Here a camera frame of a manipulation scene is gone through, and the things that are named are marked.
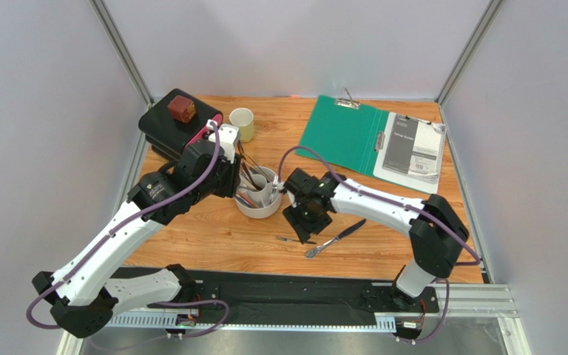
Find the orange chopstick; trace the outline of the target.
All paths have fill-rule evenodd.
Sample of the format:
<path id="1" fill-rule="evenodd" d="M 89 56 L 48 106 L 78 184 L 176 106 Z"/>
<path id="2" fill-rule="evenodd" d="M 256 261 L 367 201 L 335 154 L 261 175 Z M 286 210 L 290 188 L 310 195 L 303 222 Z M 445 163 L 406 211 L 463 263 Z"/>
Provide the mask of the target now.
<path id="1" fill-rule="evenodd" d="M 235 197 L 238 201 L 241 201 L 248 208 L 253 208 L 253 209 L 258 208 L 258 205 L 255 202 L 253 202 L 250 198 L 246 197 L 245 195 L 236 194 Z"/>

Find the small silver fork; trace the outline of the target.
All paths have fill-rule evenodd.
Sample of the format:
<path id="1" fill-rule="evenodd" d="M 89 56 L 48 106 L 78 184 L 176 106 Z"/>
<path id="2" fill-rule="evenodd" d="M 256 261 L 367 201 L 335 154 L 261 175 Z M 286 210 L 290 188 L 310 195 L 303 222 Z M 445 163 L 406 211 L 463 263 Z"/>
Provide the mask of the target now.
<path id="1" fill-rule="evenodd" d="M 274 238 L 276 240 L 280 240 L 280 241 L 287 242 L 287 243 L 299 243 L 299 240 L 291 239 L 291 238 L 288 238 L 288 237 L 275 236 Z"/>

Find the gold spoon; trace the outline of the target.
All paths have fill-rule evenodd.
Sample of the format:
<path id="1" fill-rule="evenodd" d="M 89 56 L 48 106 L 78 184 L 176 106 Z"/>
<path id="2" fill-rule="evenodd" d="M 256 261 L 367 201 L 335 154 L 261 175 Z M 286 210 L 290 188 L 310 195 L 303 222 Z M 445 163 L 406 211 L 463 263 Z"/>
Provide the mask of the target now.
<path id="1" fill-rule="evenodd" d="M 266 179 L 267 183 L 272 182 L 272 179 L 270 179 L 268 175 L 265 173 L 265 171 L 257 165 L 257 163 L 253 158 L 248 156 L 244 151 L 240 152 L 240 157 L 241 157 L 241 168 L 245 172 L 245 175 L 247 176 L 247 178 L 254 187 L 257 187 L 257 184 L 254 182 L 251 175 L 260 175 Z"/>

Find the silver table knife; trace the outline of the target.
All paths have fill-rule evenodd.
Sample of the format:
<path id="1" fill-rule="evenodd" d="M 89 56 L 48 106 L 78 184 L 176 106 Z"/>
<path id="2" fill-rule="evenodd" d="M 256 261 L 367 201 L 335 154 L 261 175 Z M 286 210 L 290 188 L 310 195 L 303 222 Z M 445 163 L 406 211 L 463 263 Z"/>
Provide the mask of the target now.
<path id="1" fill-rule="evenodd" d="M 345 237 L 347 237 L 347 236 L 353 234 L 354 232 L 358 231 L 359 229 L 361 229 L 366 224 L 366 222 L 367 222 L 366 219 L 362 219 L 362 220 L 358 221 L 357 223 L 353 224 L 352 226 L 347 227 L 347 229 L 340 232 L 337 236 L 332 237 L 330 240 L 324 242 L 323 244 L 307 251 L 305 253 L 305 258 L 308 259 L 308 260 L 314 259 L 318 254 L 320 254 L 322 251 L 324 251 L 327 247 L 337 243 L 338 241 L 344 239 Z"/>

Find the white divided utensil holder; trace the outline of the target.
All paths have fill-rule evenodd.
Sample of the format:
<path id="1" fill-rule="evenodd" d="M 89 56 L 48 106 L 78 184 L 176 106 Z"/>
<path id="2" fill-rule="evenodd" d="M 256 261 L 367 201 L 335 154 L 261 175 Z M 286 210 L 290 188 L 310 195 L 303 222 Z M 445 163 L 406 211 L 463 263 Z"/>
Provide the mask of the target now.
<path id="1" fill-rule="evenodd" d="M 241 169 L 241 181 L 235 193 L 235 196 L 236 194 L 242 194 L 250 198 L 258 205 L 258 208 L 248 208 L 234 196 L 234 201 L 238 209 L 246 217 L 252 219 L 265 219 L 272 216 L 279 209 L 282 200 L 282 195 L 277 190 L 277 184 L 279 183 L 277 173 L 266 166 L 259 167 L 272 179 L 272 182 L 267 183 L 266 179 L 260 175 L 251 175 L 251 178 L 253 178 L 254 182 L 257 184 L 257 187 L 254 187 L 245 175 L 245 172 Z"/>

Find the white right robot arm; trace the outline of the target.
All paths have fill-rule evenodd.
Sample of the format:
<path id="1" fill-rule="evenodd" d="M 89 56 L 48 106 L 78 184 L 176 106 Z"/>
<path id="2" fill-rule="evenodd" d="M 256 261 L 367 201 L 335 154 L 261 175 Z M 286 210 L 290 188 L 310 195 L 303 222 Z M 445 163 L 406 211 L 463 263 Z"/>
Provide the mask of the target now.
<path id="1" fill-rule="evenodd" d="M 436 194 L 422 199 L 381 192 L 327 172 L 321 178 L 295 169 L 278 184 L 291 205 L 283 214 L 301 243 L 321 233 L 332 214 L 349 214 L 406 236 L 413 258 L 393 281 L 395 292 L 418 299 L 435 280 L 450 276 L 470 233 L 448 201 Z"/>

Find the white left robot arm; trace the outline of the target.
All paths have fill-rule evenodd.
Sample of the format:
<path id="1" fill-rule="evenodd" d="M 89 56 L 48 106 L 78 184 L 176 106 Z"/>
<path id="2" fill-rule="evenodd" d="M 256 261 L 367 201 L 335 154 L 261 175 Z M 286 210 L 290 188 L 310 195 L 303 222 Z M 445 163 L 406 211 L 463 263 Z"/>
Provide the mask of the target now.
<path id="1" fill-rule="evenodd" d="M 86 338 L 125 311 L 195 301 L 196 283 L 179 264 L 139 277 L 117 278 L 115 272 L 144 241 L 200 201 L 210 195 L 233 197 L 240 160 L 235 143 L 215 143 L 211 135 L 188 145 L 178 160 L 143 175 L 79 255 L 33 278 L 38 298 L 27 309 L 28 321 Z"/>

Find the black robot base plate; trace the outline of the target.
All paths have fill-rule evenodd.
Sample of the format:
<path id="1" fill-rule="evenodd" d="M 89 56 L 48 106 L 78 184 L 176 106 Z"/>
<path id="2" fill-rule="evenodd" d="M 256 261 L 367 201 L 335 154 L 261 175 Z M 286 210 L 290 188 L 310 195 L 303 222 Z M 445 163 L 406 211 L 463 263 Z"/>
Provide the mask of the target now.
<path id="1" fill-rule="evenodd" d="M 391 283 L 369 279 L 247 274 L 224 271 L 170 271 L 189 284 L 185 302 L 222 300 L 224 305 L 202 305 L 199 321 L 225 325 L 375 324 L 377 313 L 437 314 L 439 302 L 428 287 L 421 301 L 399 301 Z"/>

